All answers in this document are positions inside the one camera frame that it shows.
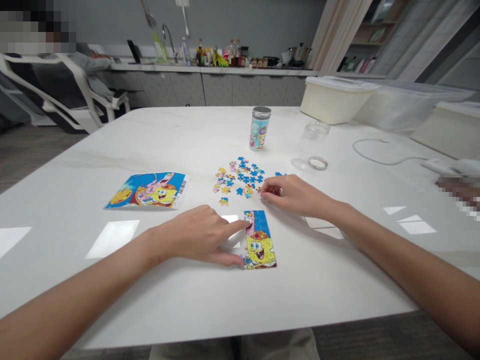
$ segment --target glass jar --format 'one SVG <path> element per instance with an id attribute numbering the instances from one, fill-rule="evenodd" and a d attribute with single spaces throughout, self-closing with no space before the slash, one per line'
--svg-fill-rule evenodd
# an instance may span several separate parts
<path id="1" fill-rule="evenodd" d="M 272 110 L 268 107 L 257 106 L 253 108 L 251 114 L 250 141 L 248 144 L 251 150 L 260 151 L 264 148 L 271 114 Z"/>
<path id="2" fill-rule="evenodd" d="M 326 169 L 328 162 L 317 156 L 317 153 L 329 132 L 330 126 L 328 124 L 318 120 L 310 121 L 303 130 L 290 164 L 301 170 L 308 168 Z"/>

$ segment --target pants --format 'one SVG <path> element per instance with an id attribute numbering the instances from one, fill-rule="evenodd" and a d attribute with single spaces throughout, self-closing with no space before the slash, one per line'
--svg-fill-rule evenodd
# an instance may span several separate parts
<path id="1" fill-rule="evenodd" d="M 230 339 L 153 345 L 149 360 L 233 360 Z M 241 360 L 320 360 L 311 328 L 246 335 Z"/>

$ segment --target barcode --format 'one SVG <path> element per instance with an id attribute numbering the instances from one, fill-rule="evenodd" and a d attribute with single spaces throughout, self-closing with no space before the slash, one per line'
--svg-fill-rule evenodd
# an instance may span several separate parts
<path id="1" fill-rule="evenodd" d="M 179 193 L 179 194 L 183 194 L 183 193 L 184 193 L 185 185 L 187 185 L 187 181 L 186 181 L 186 180 L 183 180 L 183 181 L 181 182 L 180 190 L 178 190 L 178 193 Z"/>

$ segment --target white plastic storage box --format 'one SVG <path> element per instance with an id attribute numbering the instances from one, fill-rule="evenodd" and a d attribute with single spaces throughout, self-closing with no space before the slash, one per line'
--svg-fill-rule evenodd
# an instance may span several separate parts
<path id="1" fill-rule="evenodd" d="M 480 159 L 480 102 L 439 102 L 410 137 L 455 159 Z"/>
<path id="2" fill-rule="evenodd" d="M 335 76 L 309 76 L 305 83 L 300 111 L 330 125 L 349 122 L 380 87 Z"/>
<path id="3" fill-rule="evenodd" d="M 364 124 L 389 132 L 412 133 L 440 101 L 461 101 L 473 91 L 396 80 L 365 80 L 381 85 L 355 115 Z"/>

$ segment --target puzzle tube container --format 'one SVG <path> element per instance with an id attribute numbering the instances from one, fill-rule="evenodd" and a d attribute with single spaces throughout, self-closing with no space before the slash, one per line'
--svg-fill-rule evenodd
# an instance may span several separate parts
<path id="1" fill-rule="evenodd" d="M 272 110 L 268 107 L 257 106 L 253 108 L 251 114 L 250 141 L 248 144 L 251 150 L 260 151 L 264 148 L 271 114 Z"/>

